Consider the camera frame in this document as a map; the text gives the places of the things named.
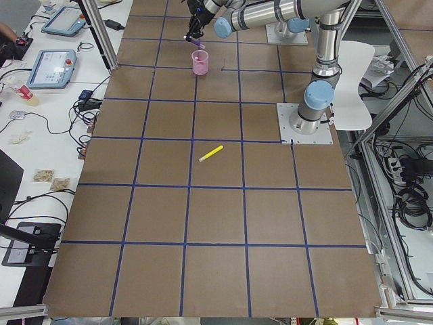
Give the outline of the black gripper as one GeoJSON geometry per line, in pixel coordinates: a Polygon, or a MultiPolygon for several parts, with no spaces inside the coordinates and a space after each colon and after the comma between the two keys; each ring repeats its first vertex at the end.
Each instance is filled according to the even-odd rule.
{"type": "Polygon", "coordinates": [[[207,5],[208,1],[188,0],[187,6],[191,14],[188,31],[184,36],[185,40],[201,38],[204,35],[203,26],[206,26],[216,15],[212,12],[213,1],[207,5]]]}

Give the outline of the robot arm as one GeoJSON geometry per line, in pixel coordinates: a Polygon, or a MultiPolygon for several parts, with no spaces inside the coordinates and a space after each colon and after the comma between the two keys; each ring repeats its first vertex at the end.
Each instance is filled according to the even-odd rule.
{"type": "Polygon", "coordinates": [[[201,38],[204,27],[210,23],[222,39],[234,32],[269,24],[295,35],[315,19],[318,31],[311,81],[297,110],[289,117],[294,132],[312,135],[333,101],[340,78],[339,48],[349,5],[349,1],[188,1],[191,18],[184,38],[186,41],[201,38]]]}

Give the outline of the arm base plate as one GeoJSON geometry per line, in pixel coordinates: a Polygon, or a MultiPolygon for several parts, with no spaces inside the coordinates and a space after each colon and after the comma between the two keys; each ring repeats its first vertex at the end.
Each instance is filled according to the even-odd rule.
{"type": "Polygon", "coordinates": [[[299,133],[295,123],[295,115],[298,112],[298,104],[277,103],[277,116],[281,143],[283,144],[304,144],[304,145],[332,145],[332,135],[325,113],[320,121],[307,123],[307,128],[299,133]]]}
{"type": "Polygon", "coordinates": [[[265,26],[267,43],[274,45],[307,46],[308,39],[306,31],[292,32],[287,24],[272,23],[265,26]]]}

